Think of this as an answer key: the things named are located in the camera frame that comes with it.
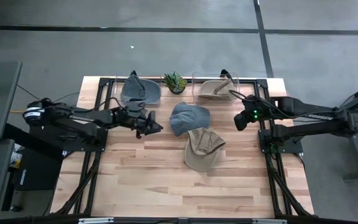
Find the gray floor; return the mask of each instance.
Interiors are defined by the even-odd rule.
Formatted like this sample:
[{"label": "gray floor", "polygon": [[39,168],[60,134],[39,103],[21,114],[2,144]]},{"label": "gray floor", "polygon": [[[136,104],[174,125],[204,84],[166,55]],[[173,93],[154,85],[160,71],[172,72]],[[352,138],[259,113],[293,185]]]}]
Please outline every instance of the gray floor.
[{"label": "gray floor", "polygon": [[[267,29],[358,30],[358,1],[260,0]],[[257,28],[251,0],[0,0],[0,23],[54,26]],[[358,90],[358,35],[268,35],[275,77],[291,96],[335,106]],[[0,31],[0,62],[20,60],[19,83],[51,99],[76,92],[85,75],[218,73],[266,77],[258,34]],[[13,109],[33,98],[18,89]],[[76,102],[76,97],[65,99]],[[10,122],[27,126],[19,114]],[[347,139],[302,140],[315,213],[358,221],[358,170]],[[47,201],[50,194],[45,194]],[[42,213],[45,205],[39,208]]]}]

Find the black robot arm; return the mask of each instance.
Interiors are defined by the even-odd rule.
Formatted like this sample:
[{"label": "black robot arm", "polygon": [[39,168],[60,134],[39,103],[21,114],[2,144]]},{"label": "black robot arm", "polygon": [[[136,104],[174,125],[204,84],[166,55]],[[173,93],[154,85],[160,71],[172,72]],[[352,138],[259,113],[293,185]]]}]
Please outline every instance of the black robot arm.
[{"label": "black robot arm", "polygon": [[68,106],[64,103],[53,103],[48,98],[27,105],[23,117],[30,126],[45,126],[48,124],[65,128],[79,134],[85,139],[97,138],[98,128],[111,129],[118,126],[136,130],[136,137],[161,132],[163,127],[155,122],[155,112],[151,111],[146,117],[142,105],[131,105],[96,111]]},{"label": "black robot arm", "polygon": [[282,146],[292,137],[330,133],[348,138],[358,132],[353,116],[344,109],[309,105],[289,96],[272,97],[268,101],[254,95],[245,97],[234,91],[232,93],[237,97],[242,96],[241,100],[245,107],[244,111],[234,117],[239,131],[244,130],[248,123],[268,119],[307,117],[322,121],[292,127],[274,124],[270,127],[270,142],[278,146]]}]

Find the desk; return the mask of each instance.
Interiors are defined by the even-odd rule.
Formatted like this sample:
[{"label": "desk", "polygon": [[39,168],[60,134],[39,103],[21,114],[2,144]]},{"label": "desk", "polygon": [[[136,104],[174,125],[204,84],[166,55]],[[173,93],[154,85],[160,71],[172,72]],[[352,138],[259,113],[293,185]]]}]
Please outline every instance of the desk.
[{"label": "desk", "polygon": [[[77,106],[94,106],[99,78],[84,77]],[[267,81],[270,96],[287,94],[283,79]],[[241,84],[240,88],[245,95],[253,94],[250,85]],[[188,136],[175,137],[169,125],[173,107],[183,101],[193,103],[191,84],[180,95],[162,88],[161,105],[153,109],[157,122],[164,127],[161,133],[136,139],[129,129],[109,131],[92,216],[272,218],[266,163],[257,140],[259,124],[237,131],[233,117],[244,109],[239,100],[232,106],[205,106],[211,112],[211,129],[227,143],[213,169],[197,172],[183,161]],[[293,125],[292,120],[277,123]],[[61,208],[76,189],[83,157],[83,152],[75,152],[63,161],[51,212]],[[313,213],[302,163],[291,154],[282,157],[289,189]],[[85,191],[83,205],[87,195]],[[280,190],[278,196],[284,211]]]}]

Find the tan baseball cap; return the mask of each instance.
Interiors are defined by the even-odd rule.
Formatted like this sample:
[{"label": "tan baseball cap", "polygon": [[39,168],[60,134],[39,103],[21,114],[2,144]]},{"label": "tan baseball cap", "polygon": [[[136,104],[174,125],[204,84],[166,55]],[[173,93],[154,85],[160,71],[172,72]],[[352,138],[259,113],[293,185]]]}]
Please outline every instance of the tan baseball cap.
[{"label": "tan baseball cap", "polygon": [[193,129],[187,133],[189,140],[185,148],[186,165],[197,171],[208,171],[226,142],[218,134],[206,128]]},{"label": "tan baseball cap", "polygon": [[233,82],[227,80],[208,80],[200,87],[199,97],[211,98],[214,100],[233,100],[236,97],[229,92],[229,90],[236,90]]}]

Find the butcher block surface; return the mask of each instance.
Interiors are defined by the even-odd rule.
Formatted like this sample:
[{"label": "butcher block surface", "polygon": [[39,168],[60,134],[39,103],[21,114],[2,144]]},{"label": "butcher block surface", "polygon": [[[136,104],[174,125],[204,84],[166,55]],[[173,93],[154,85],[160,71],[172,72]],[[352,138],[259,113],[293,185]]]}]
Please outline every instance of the butcher block surface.
[{"label": "butcher block surface", "polygon": [[[99,78],[84,77],[77,106],[94,106]],[[270,96],[287,95],[283,79],[267,81]],[[245,95],[254,93],[251,85],[240,84],[239,89]],[[241,101],[204,105],[211,112],[210,129],[226,141],[217,163],[207,172],[186,166],[184,148],[188,136],[175,137],[170,128],[173,107],[181,102],[194,104],[191,84],[180,95],[162,87],[160,106],[150,109],[156,111],[156,120],[164,127],[161,133],[137,139],[130,129],[109,130],[92,216],[272,218],[265,157],[257,139],[259,124],[248,124],[245,130],[237,131],[233,122],[233,117],[244,109]],[[116,105],[112,100],[111,108]],[[293,124],[292,120],[276,123]],[[291,154],[282,157],[288,187],[302,206],[313,213],[302,163]],[[51,212],[61,208],[78,186],[83,158],[83,152],[74,152],[63,161]],[[277,192],[284,211],[281,190]]]}]

